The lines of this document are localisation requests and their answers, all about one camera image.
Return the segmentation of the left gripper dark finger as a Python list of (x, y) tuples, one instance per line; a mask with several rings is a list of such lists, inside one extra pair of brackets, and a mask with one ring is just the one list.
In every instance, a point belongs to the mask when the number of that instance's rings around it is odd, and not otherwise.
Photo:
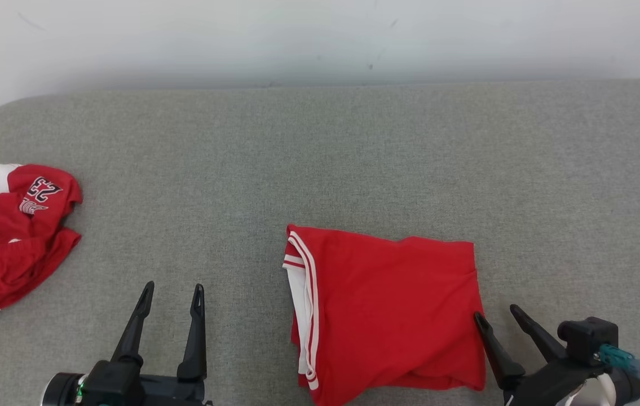
[(183, 361), (177, 367), (178, 380), (205, 380), (207, 378), (205, 293), (196, 284), (191, 306), (191, 326)]
[(111, 362), (144, 363), (142, 356), (139, 354), (139, 345), (144, 321), (151, 311), (154, 289), (154, 281), (149, 281), (144, 286), (129, 321), (123, 330), (121, 339), (114, 350)]

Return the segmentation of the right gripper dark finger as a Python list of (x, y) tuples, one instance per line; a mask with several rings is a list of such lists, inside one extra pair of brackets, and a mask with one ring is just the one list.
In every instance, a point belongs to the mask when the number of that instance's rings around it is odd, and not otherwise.
[(526, 375), (525, 368), (515, 362), (505, 351), (483, 314), (475, 312), (474, 321), (498, 388), (500, 390), (516, 390)]
[(547, 363), (567, 357), (566, 349), (543, 326), (535, 322), (517, 304), (510, 305), (511, 315), (521, 330), (528, 335)]

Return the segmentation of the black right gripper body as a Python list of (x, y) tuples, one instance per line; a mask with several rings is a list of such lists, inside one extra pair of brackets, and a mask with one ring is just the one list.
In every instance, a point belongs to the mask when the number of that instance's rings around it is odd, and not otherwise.
[(597, 375), (597, 362), (562, 357), (526, 375), (520, 363), (503, 356), (504, 406), (557, 406)]

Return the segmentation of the grey fabric sofa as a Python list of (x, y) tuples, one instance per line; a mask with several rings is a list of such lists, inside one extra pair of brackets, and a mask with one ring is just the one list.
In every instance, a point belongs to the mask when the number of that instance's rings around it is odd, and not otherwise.
[(596, 316), (640, 358), (640, 80), (92, 91), (0, 107), (0, 164), (72, 173), (82, 234), (0, 313), (0, 406), (41, 406), (59, 372), (111, 356), (148, 281), (144, 373), (173, 375), (197, 283), (216, 406), (310, 406), (297, 385), (289, 223), (472, 241), (498, 340), (543, 358)]

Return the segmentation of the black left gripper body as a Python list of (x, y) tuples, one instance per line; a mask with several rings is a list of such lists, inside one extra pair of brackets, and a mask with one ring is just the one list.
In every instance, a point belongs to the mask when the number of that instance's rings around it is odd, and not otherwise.
[(176, 376), (156, 376), (135, 363), (99, 361), (80, 385), (80, 406), (213, 406), (205, 379), (205, 363), (185, 361)]

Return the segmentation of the red shorts with white stripe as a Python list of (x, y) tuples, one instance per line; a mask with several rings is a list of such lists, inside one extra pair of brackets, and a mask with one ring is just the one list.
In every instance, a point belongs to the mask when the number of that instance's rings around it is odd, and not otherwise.
[(0, 311), (47, 280), (81, 237), (65, 219), (82, 203), (72, 174), (36, 164), (0, 164)]

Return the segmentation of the red shirt with white trim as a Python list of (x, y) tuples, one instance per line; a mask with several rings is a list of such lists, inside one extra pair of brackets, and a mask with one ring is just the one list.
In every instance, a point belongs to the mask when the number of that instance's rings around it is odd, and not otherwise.
[(472, 242), (296, 224), (286, 235), (298, 382), (316, 406), (345, 406), (379, 386), (484, 390)]

